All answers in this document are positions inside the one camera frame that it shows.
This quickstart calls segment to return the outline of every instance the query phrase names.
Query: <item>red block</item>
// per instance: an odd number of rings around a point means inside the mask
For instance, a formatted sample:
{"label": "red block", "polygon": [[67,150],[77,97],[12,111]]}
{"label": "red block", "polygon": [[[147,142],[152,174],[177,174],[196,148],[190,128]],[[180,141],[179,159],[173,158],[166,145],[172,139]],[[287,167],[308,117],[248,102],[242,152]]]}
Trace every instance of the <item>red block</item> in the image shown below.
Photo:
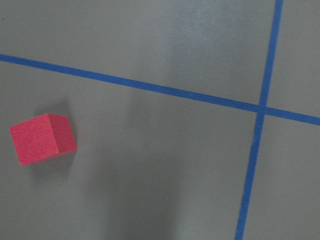
{"label": "red block", "polygon": [[43,162],[77,150],[66,116],[46,113],[11,126],[10,132],[21,165]]}

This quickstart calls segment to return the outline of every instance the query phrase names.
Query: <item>cube face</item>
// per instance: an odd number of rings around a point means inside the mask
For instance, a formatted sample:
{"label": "cube face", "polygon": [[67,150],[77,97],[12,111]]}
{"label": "cube face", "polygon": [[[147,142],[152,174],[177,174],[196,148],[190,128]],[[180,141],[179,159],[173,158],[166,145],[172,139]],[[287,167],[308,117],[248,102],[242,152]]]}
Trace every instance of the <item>cube face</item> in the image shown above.
{"label": "cube face", "polygon": [[46,113],[10,127],[21,165],[46,161],[77,149],[67,117]]}

